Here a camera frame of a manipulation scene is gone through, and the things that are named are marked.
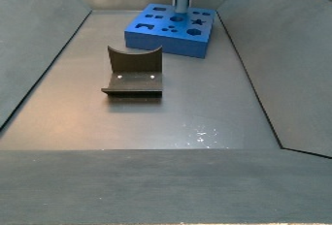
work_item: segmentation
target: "blue foam block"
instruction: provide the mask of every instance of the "blue foam block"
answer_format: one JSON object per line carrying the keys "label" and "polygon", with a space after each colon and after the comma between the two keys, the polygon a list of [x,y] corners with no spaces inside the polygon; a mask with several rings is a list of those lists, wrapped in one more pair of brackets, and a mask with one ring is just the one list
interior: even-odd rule
{"label": "blue foam block", "polygon": [[125,30],[129,48],[204,58],[216,11],[189,8],[177,14],[172,5],[149,4]]}

